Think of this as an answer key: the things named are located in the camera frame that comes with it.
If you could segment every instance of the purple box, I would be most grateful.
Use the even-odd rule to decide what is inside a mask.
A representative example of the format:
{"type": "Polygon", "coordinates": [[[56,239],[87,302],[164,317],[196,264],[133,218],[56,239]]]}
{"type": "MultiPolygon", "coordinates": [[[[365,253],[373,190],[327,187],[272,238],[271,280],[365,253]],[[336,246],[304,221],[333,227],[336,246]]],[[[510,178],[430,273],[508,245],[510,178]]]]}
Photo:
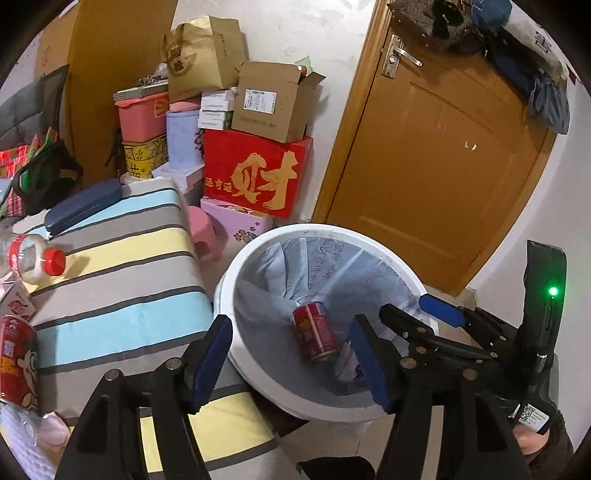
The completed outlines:
{"type": "Polygon", "coordinates": [[[201,199],[201,209],[211,217],[216,234],[246,244],[269,231],[273,224],[273,217],[267,213],[209,197],[201,199]]]}

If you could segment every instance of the door frame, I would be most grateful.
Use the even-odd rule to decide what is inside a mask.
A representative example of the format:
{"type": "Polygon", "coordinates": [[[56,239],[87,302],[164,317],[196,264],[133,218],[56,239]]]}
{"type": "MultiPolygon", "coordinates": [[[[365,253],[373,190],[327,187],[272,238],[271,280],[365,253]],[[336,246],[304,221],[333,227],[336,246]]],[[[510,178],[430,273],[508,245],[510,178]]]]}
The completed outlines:
{"type": "MultiPolygon", "coordinates": [[[[378,74],[379,60],[382,56],[382,49],[384,47],[390,21],[392,19],[392,12],[387,7],[388,0],[376,0],[374,11],[369,21],[368,33],[361,49],[359,63],[353,77],[349,97],[345,105],[345,111],[341,119],[339,130],[337,132],[332,153],[329,158],[320,193],[316,200],[314,212],[311,221],[313,223],[326,223],[330,208],[339,188],[339,184],[349,154],[353,148],[353,142],[363,116],[363,110],[369,97],[369,92],[374,82],[374,77],[378,74]]],[[[524,115],[527,115],[527,106],[524,107],[524,115]]],[[[501,244],[503,239],[513,227],[515,221],[525,208],[535,186],[546,167],[546,163],[554,147],[554,140],[556,134],[550,130],[546,130],[544,140],[538,152],[538,156],[527,177],[522,190],[520,191],[515,204],[509,211],[506,219],[501,223],[497,232],[493,235],[486,247],[478,254],[466,274],[448,292],[451,295],[458,295],[468,282],[474,278],[479,270],[484,266],[487,260],[495,252],[497,247],[501,244]]]]}

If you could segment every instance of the screw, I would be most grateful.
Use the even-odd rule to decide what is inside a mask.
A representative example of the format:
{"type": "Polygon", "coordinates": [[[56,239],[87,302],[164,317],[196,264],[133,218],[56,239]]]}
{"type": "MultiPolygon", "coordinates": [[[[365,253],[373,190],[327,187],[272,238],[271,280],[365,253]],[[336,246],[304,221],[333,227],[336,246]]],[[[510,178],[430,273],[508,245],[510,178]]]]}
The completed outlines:
{"type": "Polygon", "coordinates": [[[463,372],[462,372],[462,376],[466,379],[466,380],[476,380],[476,378],[478,377],[478,373],[476,372],[476,370],[474,370],[473,368],[466,368],[463,372]]]}
{"type": "Polygon", "coordinates": [[[410,358],[409,356],[405,356],[402,360],[400,360],[400,365],[403,368],[408,368],[412,370],[417,366],[417,361],[414,358],[410,358]]]}
{"type": "Polygon", "coordinates": [[[180,368],[182,364],[183,361],[180,358],[175,357],[166,360],[166,368],[168,368],[169,370],[176,370],[177,368],[180,368]]]}
{"type": "Polygon", "coordinates": [[[107,373],[105,373],[105,380],[111,381],[114,380],[115,378],[117,378],[119,376],[119,370],[117,370],[116,368],[109,370],[107,373]]]}

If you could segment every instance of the tiled floor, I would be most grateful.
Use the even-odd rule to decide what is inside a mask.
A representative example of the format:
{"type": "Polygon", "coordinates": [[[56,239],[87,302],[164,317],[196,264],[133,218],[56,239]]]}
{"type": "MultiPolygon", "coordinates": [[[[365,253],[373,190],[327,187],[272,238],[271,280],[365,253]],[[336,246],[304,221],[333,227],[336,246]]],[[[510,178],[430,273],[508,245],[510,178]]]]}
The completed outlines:
{"type": "MultiPolygon", "coordinates": [[[[215,286],[226,271],[234,256],[244,247],[243,243],[233,238],[222,239],[225,244],[223,257],[213,261],[207,253],[207,247],[198,245],[197,255],[207,293],[211,297],[215,286]]],[[[427,287],[429,293],[457,304],[456,299],[447,294],[427,287]]],[[[440,322],[439,335],[454,340],[470,343],[470,337],[461,329],[454,329],[440,322]]],[[[354,456],[366,458],[377,469],[392,428],[394,416],[385,416],[367,424],[330,424],[323,421],[310,421],[303,427],[280,439],[287,456],[294,462],[300,462],[320,456],[354,456]]],[[[427,457],[421,480],[435,478],[439,461],[443,409],[433,408],[431,432],[427,446],[427,457]]]]}

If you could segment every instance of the red can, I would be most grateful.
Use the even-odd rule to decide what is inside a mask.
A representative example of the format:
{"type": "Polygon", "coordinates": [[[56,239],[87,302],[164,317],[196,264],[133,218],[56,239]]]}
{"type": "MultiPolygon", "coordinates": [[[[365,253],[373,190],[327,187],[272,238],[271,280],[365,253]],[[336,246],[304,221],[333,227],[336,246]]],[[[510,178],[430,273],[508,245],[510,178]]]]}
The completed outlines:
{"type": "Polygon", "coordinates": [[[326,309],[319,301],[297,307],[294,322],[308,360],[326,360],[338,350],[326,309]]]}
{"type": "Polygon", "coordinates": [[[24,320],[6,315],[0,322],[0,401],[36,409],[37,332],[24,320]]]}

